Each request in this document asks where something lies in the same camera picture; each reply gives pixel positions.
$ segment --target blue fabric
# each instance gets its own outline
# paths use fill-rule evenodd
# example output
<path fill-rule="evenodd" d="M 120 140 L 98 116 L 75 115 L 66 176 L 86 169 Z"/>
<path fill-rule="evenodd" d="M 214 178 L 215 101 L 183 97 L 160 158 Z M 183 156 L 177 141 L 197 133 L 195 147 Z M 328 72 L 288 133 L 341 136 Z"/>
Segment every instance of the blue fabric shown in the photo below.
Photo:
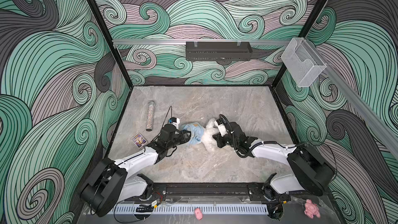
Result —
<path fill-rule="evenodd" d="M 199 144 L 202 142 L 201 138 L 205 129 L 198 122 L 185 124 L 182 126 L 182 129 L 191 132 L 191 139 L 188 142 L 189 144 Z"/>

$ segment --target pink toy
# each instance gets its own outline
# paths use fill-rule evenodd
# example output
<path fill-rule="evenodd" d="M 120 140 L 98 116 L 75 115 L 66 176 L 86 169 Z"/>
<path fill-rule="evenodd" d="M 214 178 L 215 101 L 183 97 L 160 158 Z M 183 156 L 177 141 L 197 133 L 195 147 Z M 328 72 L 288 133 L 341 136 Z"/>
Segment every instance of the pink toy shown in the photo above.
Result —
<path fill-rule="evenodd" d="M 316 206 L 315 203 L 312 203 L 310 199 L 307 199 L 307 202 L 305 203 L 305 210 L 304 213 L 310 217 L 311 219 L 314 218 L 314 215 L 318 218 L 321 217 L 321 214 L 319 213 L 318 206 Z"/>
<path fill-rule="evenodd" d="M 203 218 L 203 214 L 199 208 L 195 209 L 195 216 L 198 220 L 201 220 Z"/>

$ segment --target wave-patterned wall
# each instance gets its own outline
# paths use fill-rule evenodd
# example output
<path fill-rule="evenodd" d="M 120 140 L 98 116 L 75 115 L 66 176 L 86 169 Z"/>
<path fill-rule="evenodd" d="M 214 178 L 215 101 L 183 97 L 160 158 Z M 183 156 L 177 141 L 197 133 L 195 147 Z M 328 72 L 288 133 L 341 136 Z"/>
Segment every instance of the wave-patterned wall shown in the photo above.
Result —
<path fill-rule="evenodd" d="M 307 38 L 398 137 L 398 0 L 328 0 Z M 398 222 L 398 161 L 339 89 L 321 74 L 278 95 L 301 142 L 336 166 L 330 189 L 347 223 Z"/>
<path fill-rule="evenodd" d="M 129 88 L 86 0 L 0 8 L 1 223 L 75 223 Z"/>
<path fill-rule="evenodd" d="M 316 0 L 96 2 L 113 38 L 290 39 L 298 36 Z M 126 51 L 123 59 L 132 82 L 140 85 L 269 85 L 282 65 L 281 49 L 274 46 L 254 47 L 256 61 L 222 65 L 182 61 L 185 47 L 122 45 L 119 49 Z"/>

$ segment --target glitter tube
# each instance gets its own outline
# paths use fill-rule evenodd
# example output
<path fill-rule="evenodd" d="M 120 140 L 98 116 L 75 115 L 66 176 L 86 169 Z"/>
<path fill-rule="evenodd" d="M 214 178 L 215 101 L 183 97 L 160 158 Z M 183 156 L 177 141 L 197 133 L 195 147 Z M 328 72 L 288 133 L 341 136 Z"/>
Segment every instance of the glitter tube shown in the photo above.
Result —
<path fill-rule="evenodd" d="M 148 102 L 148 116 L 147 116 L 147 131 L 152 131 L 153 127 L 153 112 L 155 110 L 155 102 Z"/>

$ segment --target gray floor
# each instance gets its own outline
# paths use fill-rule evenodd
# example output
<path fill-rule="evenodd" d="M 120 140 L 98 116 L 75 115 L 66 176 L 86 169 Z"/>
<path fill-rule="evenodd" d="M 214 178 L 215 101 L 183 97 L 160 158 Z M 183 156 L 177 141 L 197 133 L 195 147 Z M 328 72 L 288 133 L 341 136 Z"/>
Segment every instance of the gray floor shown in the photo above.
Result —
<path fill-rule="evenodd" d="M 147 132 L 148 102 L 155 101 L 154 127 Z M 292 144 L 268 87 L 135 87 L 109 157 L 138 151 L 131 137 L 141 133 L 148 141 L 160 131 L 169 106 L 181 124 L 206 123 L 220 113 L 237 122 L 247 136 Z M 231 147 L 209 153 L 203 144 L 180 145 L 172 157 L 141 171 L 154 182 L 262 182 L 271 173 L 290 173 L 290 167 L 265 158 L 240 158 Z"/>

